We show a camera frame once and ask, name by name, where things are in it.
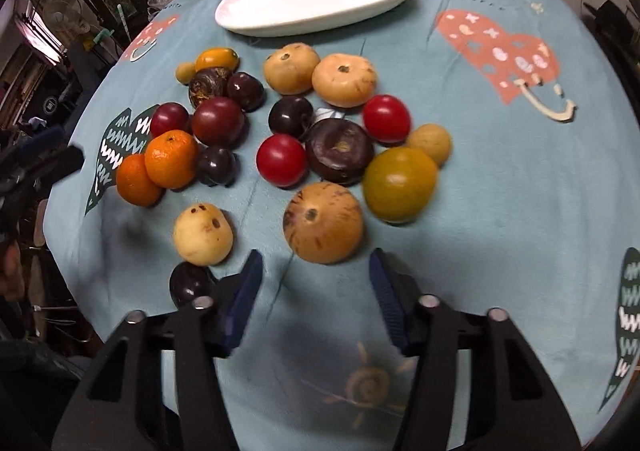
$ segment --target silver screw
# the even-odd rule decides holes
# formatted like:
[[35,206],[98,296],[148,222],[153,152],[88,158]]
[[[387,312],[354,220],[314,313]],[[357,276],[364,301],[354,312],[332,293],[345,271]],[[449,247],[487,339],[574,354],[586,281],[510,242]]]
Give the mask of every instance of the silver screw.
[[425,308],[435,308],[440,304],[440,300],[431,294],[425,294],[424,296],[420,296],[418,302],[424,306]]
[[213,300],[209,296],[200,296],[196,297],[196,299],[193,300],[193,306],[196,310],[204,310],[211,307],[212,305]]
[[136,323],[140,323],[144,321],[146,318],[146,314],[142,310],[132,310],[127,314],[127,323],[130,325],[134,325]]
[[489,310],[489,317],[500,323],[509,319],[509,314],[507,313],[507,310],[503,310],[502,308],[492,308]]

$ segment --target white fan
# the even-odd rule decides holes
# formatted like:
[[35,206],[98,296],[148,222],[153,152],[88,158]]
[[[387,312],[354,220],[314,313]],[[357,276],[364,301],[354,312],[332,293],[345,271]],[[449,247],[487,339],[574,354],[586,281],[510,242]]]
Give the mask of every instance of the white fan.
[[51,0],[44,5],[42,20],[59,41],[68,47],[76,37],[90,30],[81,12],[78,0]]

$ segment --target cherry tomato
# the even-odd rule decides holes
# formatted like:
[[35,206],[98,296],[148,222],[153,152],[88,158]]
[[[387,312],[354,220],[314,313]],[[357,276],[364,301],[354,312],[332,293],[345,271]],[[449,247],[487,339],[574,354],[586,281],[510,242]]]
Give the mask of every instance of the cherry tomato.
[[306,155],[302,144],[290,135],[277,133],[258,148],[258,173],[276,187],[291,187],[306,174]]
[[367,133],[382,144],[404,141],[411,131],[411,115],[399,98],[375,95],[364,105],[362,120]]

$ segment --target human hand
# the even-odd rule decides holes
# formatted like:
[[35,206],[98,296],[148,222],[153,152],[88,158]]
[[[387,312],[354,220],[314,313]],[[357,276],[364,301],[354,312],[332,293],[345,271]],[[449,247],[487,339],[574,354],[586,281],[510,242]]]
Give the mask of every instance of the human hand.
[[4,253],[0,272],[0,296],[4,296],[7,301],[16,301],[24,297],[20,248],[15,241]]

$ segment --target table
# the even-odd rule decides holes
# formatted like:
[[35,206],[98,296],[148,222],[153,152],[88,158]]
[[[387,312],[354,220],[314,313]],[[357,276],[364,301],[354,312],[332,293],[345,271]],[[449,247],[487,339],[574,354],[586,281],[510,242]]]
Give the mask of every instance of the table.
[[[136,62],[126,52],[101,84],[72,138],[87,163],[51,193],[47,242],[98,334],[107,338],[132,309],[150,315],[174,309],[167,287],[180,261],[174,220],[193,202],[212,202],[239,232],[231,256],[213,269],[216,276],[235,274],[250,249],[266,262],[242,346],[218,364],[243,450],[392,446],[415,363],[388,341],[367,275],[374,247],[395,254],[424,291],[456,309],[507,309],[581,440],[592,438],[620,402],[638,353],[637,319],[629,316],[640,311],[630,295],[637,293],[640,254],[627,249],[640,244],[640,134],[606,57],[567,5],[408,0],[339,30],[260,40],[217,27],[220,1],[175,0],[143,31],[156,45]],[[281,219],[293,193],[261,180],[254,162],[269,134],[271,90],[267,105],[250,115],[250,135],[237,151],[241,176],[232,188],[196,184],[140,209],[109,187],[120,153],[111,148],[142,148],[145,110],[171,100],[190,107],[174,78],[178,63],[207,47],[228,46],[242,58],[242,70],[260,76],[265,57],[294,40],[312,44],[320,56],[366,56],[380,74],[379,92],[402,98],[415,126],[435,122],[450,131],[452,158],[418,222],[392,227],[366,211],[366,243],[356,257],[328,267],[292,257]],[[501,46],[491,48],[491,41]],[[508,60],[515,64],[505,72],[501,63]],[[546,80],[533,93],[554,110],[570,98],[578,106],[573,122],[549,119],[514,90],[516,73],[536,70]],[[309,98],[321,106],[317,96]],[[359,186],[352,191],[362,198]],[[170,355],[166,363],[165,401],[173,406]],[[468,363],[461,352],[452,444],[463,439]]]

